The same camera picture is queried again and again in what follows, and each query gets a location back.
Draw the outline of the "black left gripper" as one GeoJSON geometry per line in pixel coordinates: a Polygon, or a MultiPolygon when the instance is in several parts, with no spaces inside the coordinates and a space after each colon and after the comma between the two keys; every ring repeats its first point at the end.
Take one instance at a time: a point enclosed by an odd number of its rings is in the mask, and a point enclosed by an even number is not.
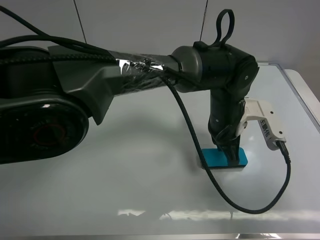
{"type": "Polygon", "coordinates": [[[218,102],[210,100],[208,130],[219,152],[224,152],[228,165],[239,165],[240,140],[236,130],[245,111],[245,100],[218,102]]]}

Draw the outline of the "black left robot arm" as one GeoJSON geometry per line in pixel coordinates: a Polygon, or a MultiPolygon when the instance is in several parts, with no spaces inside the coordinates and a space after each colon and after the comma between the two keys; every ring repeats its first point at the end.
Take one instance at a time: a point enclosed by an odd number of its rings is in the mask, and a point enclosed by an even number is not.
{"type": "Polygon", "coordinates": [[[258,73],[256,59],[224,41],[135,55],[58,40],[47,49],[0,44],[0,162],[63,155],[104,120],[116,96],[164,85],[210,92],[208,131],[228,163],[239,162],[237,127],[258,73]]]}

